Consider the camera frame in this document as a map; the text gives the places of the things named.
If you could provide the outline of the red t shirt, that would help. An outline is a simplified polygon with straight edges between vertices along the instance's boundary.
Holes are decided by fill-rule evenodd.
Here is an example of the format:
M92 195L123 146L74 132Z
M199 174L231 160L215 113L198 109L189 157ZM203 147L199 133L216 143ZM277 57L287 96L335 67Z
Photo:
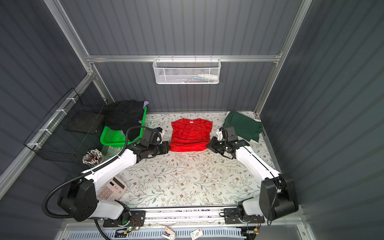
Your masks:
M207 149L213 122L203 119L180 119L172 122L172 152L201 152Z

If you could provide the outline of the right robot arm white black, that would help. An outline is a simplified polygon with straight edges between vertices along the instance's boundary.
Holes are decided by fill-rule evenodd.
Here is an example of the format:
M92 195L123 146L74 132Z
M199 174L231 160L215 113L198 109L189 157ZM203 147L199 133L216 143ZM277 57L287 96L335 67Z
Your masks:
M234 127L221 127L207 148L230 160L237 160L260 181L259 198L249 198L238 203L238 218L267 220L267 223L299 210L295 184L292 178L270 167L245 140L240 140Z

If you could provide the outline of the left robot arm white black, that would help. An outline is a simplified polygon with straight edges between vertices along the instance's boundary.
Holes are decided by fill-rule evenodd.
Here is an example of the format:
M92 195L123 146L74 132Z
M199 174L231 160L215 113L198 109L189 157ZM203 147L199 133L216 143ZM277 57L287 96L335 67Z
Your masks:
M162 128L142 129L143 134L138 140L126 143L118 154L83 172L78 180L73 180L61 188L58 206L70 218L78 222L87 219L118 220L123 212L128 210L128 207L118 200L104 200L98 194L124 169L170 151L169 143L162 140Z

